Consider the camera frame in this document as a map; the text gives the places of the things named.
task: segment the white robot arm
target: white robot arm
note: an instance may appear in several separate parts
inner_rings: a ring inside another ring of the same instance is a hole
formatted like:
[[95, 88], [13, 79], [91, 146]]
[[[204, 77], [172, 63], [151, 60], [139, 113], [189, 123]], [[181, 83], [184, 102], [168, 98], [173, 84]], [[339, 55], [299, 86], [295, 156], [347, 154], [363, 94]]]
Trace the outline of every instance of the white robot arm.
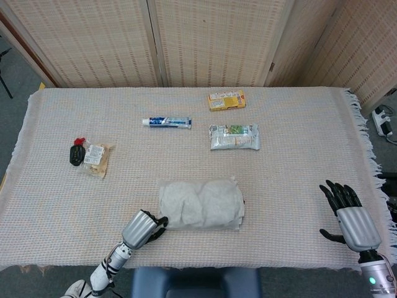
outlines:
[[159, 238], [168, 224], [168, 218], [156, 219], [148, 211], [140, 210], [123, 229], [123, 241], [118, 243], [91, 274], [91, 286], [85, 281], [77, 281], [62, 298], [100, 297], [114, 287], [113, 277], [131, 257], [132, 252], [144, 244]]
[[325, 193], [343, 235], [331, 235], [323, 229], [320, 233], [328, 240], [346, 244], [360, 253], [361, 272], [374, 298], [395, 298], [396, 280], [387, 258], [376, 251], [381, 239], [370, 214], [351, 187], [329, 180], [326, 183], [332, 192], [323, 185], [320, 189]]

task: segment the plastic food bag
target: plastic food bag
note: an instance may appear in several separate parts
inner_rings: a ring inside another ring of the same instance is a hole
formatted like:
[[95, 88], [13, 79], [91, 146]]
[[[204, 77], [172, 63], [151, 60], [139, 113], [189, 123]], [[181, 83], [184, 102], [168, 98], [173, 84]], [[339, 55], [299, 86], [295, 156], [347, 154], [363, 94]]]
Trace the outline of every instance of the plastic food bag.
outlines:
[[110, 149], [113, 145], [98, 143], [86, 143], [86, 155], [81, 168], [84, 172], [93, 176], [104, 178], [106, 175], [107, 162], [109, 160]]
[[238, 229], [243, 195], [234, 178], [159, 182], [159, 216], [170, 230]]
[[250, 148], [259, 150], [258, 125], [211, 125], [211, 150]]

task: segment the textured tablecloth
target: textured tablecloth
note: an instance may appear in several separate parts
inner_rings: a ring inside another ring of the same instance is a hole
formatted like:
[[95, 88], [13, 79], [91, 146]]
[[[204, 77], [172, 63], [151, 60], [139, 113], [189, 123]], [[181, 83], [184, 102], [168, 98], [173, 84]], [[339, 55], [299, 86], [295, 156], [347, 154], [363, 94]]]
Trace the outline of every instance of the textured tablecloth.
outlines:
[[[318, 185], [352, 186], [395, 262], [395, 236], [357, 98], [339, 88], [243, 88], [247, 107], [209, 112], [230, 88], [45, 89], [29, 99], [0, 192], [0, 266], [98, 264], [139, 209], [158, 211], [158, 179], [235, 176], [240, 231], [166, 232], [134, 253], [135, 266], [355, 267]], [[141, 120], [191, 115], [192, 130]], [[210, 151], [211, 124], [259, 124], [261, 149]], [[115, 145], [105, 179], [69, 164], [76, 137]]]

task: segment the folded towel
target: folded towel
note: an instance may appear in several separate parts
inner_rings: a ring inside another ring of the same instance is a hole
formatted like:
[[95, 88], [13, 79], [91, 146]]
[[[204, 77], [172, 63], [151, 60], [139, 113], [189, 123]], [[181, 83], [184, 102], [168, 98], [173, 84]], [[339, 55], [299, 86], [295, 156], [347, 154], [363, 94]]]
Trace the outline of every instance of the folded towel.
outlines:
[[234, 178], [160, 181], [159, 208], [170, 230], [237, 230], [244, 216], [243, 195]]

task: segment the toothpaste tube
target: toothpaste tube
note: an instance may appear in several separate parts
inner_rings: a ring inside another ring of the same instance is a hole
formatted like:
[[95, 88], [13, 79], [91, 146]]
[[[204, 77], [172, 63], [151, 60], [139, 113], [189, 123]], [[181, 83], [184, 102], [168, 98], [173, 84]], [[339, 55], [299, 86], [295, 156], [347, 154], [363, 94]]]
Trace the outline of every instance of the toothpaste tube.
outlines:
[[182, 129], [192, 128], [191, 117], [153, 117], [142, 119], [144, 126], [150, 127], [179, 127]]

